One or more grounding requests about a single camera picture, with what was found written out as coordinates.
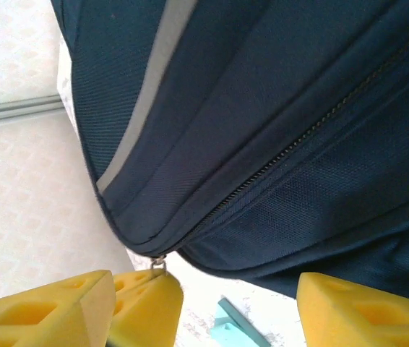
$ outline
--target patterned wall tile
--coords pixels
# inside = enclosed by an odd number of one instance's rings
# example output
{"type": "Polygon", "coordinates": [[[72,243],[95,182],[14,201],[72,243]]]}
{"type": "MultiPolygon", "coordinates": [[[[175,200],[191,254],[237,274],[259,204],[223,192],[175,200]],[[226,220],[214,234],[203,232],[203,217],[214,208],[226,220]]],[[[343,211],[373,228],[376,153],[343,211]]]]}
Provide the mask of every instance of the patterned wall tile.
{"type": "Polygon", "coordinates": [[[0,103],[56,94],[59,33],[49,0],[0,1],[0,103]]]}
{"type": "Polygon", "coordinates": [[[97,269],[132,265],[66,114],[0,124],[0,297],[97,269]]]}

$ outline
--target navy blue bag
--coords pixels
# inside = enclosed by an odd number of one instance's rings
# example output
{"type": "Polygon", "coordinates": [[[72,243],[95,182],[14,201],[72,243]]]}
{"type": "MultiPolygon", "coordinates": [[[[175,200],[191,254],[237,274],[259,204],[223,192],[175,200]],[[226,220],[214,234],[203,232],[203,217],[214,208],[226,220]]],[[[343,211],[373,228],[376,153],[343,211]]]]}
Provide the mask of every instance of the navy blue bag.
{"type": "Polygon", "coordinates": [[[409,0],[52,0],[113,232],[295,296],[409,297],[409,0]]]}

